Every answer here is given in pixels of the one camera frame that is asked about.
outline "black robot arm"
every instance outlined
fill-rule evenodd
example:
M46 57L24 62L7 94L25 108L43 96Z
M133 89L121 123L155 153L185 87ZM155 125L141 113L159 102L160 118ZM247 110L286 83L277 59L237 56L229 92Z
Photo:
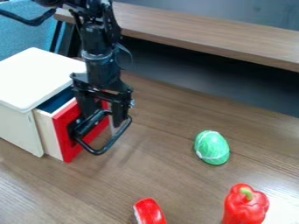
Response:
M101 155L106 152L131 124L129 109L134 105L132 88L121 80L117 56L122 47L121 28L117 24L111 0L35 0L45 7L52 7L43 16L27 20L9 12L0 15L16 19L27 25L40 25L65 4L71 8L82 41L82 58L86 73L73 73L73 91L81 115L68 125L70 138L85 150ZM118 130L99 150L93 149L83 138L105 117L112 116Z

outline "wood grain surface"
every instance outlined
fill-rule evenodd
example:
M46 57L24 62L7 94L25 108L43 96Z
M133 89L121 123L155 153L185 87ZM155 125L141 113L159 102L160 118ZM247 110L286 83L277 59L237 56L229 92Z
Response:
M127 224L133 203L154 197L170 224L220 224L238 182L269 197L265 223L299 223L297 118L133 74L124 80L135 89L134 121L102 156L83 151L64 164L0 141L0 223ZM227 139L226 164L197 158L201 130Z
M299 72L299 32L114 3L123 35ZM67 10L58 20L74 23Z

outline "red bell pepper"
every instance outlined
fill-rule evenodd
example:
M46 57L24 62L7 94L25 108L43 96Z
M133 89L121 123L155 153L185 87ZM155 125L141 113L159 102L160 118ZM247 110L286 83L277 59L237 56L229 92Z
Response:
M138 224L167 224L159 205L153 199L141 199L133 208Z
M268 208L264 193L249 185L234 185L226 196L223 224L261 224Z

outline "gray floor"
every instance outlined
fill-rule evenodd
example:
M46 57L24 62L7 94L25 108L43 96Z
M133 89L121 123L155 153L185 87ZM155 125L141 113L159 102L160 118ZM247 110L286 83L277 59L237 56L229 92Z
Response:
M299 117L299 78L268 66L126 38L135 73Z

